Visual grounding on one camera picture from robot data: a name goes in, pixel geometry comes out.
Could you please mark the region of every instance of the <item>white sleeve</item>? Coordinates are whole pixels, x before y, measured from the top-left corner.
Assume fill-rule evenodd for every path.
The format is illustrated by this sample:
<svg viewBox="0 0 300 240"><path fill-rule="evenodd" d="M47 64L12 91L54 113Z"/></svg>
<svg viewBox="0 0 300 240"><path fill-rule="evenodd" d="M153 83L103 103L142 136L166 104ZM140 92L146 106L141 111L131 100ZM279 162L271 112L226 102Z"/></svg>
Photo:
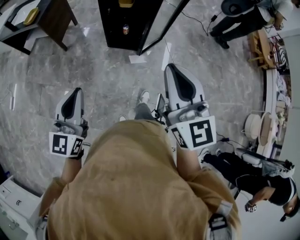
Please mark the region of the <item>white sleeve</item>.
<svg viewBox="0 0 300 240"><path fill-rule="evenodd" d="M291 1L281 2L277 8L277 11L280 12L281 15L284 17L284 19L286 20L291 14L292 10L293 10L293 4Z"/></svg>

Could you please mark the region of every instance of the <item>tan shirt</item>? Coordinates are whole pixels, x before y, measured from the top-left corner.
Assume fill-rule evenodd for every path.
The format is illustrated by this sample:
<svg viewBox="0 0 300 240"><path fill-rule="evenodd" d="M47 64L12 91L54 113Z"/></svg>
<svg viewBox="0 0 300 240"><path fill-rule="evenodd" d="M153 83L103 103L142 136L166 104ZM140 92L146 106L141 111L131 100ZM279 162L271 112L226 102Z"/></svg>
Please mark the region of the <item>tan shirt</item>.
<svg viewBox="0 0 300 240"><path fill-rule="evenodd" d="M240 230L228 188L212 170L184 181L160 124L115 124L94 141L74 181L55 178L44 194L50 240L176 240L205 238L221 201L233 203L228 221Z"/></svg>

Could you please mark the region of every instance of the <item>white sneaker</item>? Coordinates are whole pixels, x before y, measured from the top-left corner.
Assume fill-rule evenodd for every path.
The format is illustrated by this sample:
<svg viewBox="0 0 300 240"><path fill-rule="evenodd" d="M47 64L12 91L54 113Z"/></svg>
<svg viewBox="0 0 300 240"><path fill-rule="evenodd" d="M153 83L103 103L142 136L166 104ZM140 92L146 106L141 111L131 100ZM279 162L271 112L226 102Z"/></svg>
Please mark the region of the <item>white sneaker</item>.
<svg viewBox="0 0 300 240"><path fill-rule="evenodd" d="M201 153L200 153L200 155L199 155L199 158L200 158L201 161L203 161L204 156L205 156L206 154L210 154L210 150L209 150L208 148L204 148L204 149L201 151Z"/></svg>
<svg viewBox="0 0 300 240"><path fill-rule="evenodd" d="M219 156L221 153L222 153L222 152L221 152L221 149L220 149L220 148L218 148L218 149L215 151L215 155L216 155L216 156Z"/></svg>
<svg viewBox="0 0 300 240"><path fill-rule="evenodd" d="M119 122L126 121L126 120L127 118L125 117L125 115L120 115Z"/></svg>
<svg viewBox="0 0 300 240"><path fill-rule="evenodd" d="M150 99L150 94L147 90L144 90L140 96L140 103L145 103L145 104L148 104L149 102L149 99Z"/></svg>

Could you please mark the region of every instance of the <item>glass door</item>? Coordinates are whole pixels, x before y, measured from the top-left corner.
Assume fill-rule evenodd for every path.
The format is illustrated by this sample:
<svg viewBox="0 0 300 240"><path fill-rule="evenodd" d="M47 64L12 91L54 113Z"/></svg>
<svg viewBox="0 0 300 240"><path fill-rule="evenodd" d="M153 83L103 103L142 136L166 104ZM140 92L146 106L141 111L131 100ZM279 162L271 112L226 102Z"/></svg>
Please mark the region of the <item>glass door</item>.
<svg viewBox="0 0 300 240"><path fill-rule="evenodd" d="M138 55L163 39L180 12L189 0L163 0L159 11L153 22L149 22L142 35Z"/></svg>

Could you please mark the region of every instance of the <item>can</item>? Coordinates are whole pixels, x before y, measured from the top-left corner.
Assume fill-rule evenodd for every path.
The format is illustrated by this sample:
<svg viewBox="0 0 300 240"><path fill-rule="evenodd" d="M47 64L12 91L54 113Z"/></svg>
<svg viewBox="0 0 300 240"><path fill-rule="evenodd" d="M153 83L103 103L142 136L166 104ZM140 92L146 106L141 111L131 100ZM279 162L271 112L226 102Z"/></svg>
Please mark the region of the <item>can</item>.
<svg viewBox="0 0 300 240"><path fill-rule="evenodd" d="M127 25L127 24L125 24L124 26L123 26L123 34L124 35L127 35L129 33L129 26Z"/></svg>

